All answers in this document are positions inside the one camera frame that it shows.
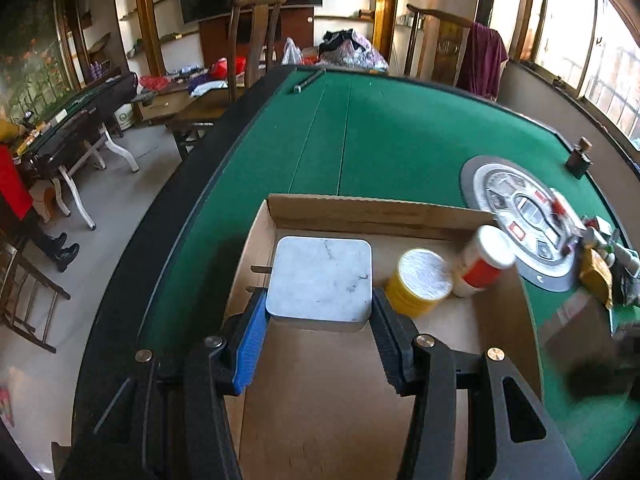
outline blue gripper pad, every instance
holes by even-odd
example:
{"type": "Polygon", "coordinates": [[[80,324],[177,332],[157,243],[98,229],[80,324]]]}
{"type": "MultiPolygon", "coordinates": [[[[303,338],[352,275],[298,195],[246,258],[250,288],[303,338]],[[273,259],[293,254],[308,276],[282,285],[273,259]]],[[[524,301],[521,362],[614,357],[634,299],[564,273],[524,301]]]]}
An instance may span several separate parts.
{"type": "Polygon", "coordinates": [[[249,302],[250,305],[256,300],[256,295],[259,296],[254,309],[243,314],[244,316],[249,315],[250,318],[236,351],[236,370],[232,381],[236,396],[240,395],[254,378],[255,367],[258,364],[262,343],[269,326],[270,316],[266,309],[267,291],[255,292],[249,302]]]}

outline concrete floor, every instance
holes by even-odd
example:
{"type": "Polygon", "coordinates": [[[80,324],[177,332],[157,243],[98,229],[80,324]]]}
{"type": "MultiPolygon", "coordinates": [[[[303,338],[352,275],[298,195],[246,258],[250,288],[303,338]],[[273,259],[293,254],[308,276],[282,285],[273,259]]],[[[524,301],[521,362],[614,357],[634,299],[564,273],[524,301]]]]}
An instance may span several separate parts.
{"type": "MultiPolygon", "coordinates": [[[[68,234],[67,244],[78,242],[80,253],[60,274],[36,247],[25,254],[42,272],[71,294],[58,300],[47,342],[51,354],[0,327],[0,380],[6,380],[11,396],[12,436],[43,478],[53,479],[51,442],[71,443],[71,416],[78,370],[89,331],[102,294],[131,235],[164,183],[180,163],[173,137],[164,126],[131,129],[115,142],[127,148],[140,165],[131,173],[126,161],[103,148],[107,169],[89,162],[78,171],[78,185],[85,209],[96,222],[89,231],[68,189],[63,197],[71,216],[60,215],[44,226],[51,235],[68,234]]],[[[38,294],[30,321],[41,334],[46,320],[47,291],[38,294]]]]}

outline yellow sleeve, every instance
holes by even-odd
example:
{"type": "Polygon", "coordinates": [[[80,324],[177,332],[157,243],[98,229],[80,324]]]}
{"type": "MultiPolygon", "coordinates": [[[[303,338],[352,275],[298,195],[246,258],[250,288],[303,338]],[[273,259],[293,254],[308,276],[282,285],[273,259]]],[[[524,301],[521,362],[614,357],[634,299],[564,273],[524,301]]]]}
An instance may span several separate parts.
{"type": "Polygon", "coordinates": [[[0,119],[0,142],[12,140],[14,137],[17,137],[19,132],[19,126],[16,126],[9,121],[5,121],[4,119],[0,119]]]}

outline metal screw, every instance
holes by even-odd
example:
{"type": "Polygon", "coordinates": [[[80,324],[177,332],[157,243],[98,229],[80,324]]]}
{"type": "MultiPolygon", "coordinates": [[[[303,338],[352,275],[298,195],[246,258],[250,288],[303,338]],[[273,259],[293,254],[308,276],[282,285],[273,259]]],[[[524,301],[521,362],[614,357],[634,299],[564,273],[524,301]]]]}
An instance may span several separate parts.
{"type": "Polygon", "coordinates": [[[207,348],[218,348],[222,345],[222,338],[218,335],[210,335],[204,338],[204,346],[207,348]]]}
{"type": "Polygon", "coordinates": [[[427,334],[420,334],[415,337],[415,343],[422,348],[430,348],[436,344],[436,340],[427,334]]]}
{"type": "Polygon", "coordinates": [[[146,363],[151,361],[151,358],[153,356],[154,355],[151,352],[151,350],[147,350],[146,348],[143,348],[142,350],[138,350],[136,352],[136,361],[138,361],[139,363],[146,363]]]}
{"type": "Polygon", "coordinates": [[[492,361],[502,361],[504,359],[504,352],[499,348],[489,348],[486,351],[486,355],[492,361]]]}

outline black boot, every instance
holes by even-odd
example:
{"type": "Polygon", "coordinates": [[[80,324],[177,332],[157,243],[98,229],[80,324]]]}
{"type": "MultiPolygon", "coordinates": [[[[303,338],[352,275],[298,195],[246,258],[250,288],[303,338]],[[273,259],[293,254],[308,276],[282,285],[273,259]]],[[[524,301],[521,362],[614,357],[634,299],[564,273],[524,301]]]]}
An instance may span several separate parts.
{"type": "Polygon", "coordinates": [[[67,247],[66,249],[58,251],[58,254],[56,254],[56,256],[52,258],[52,260],[56,263],[60,272],[65,272],[68,264],[76,259],[76,256],[78,256],[79,252],[80,245],[69,245],[69,247],[67,247]]]}
{"type": "Polygon", "coordinates": [[[52,241],[54,247],[56,248],[56,251],[62,250],[62,247],[65,246],[66,233],[60,233],[60,236],[58,238],[54,238],[51,236],[49,238],[52,241]]]}

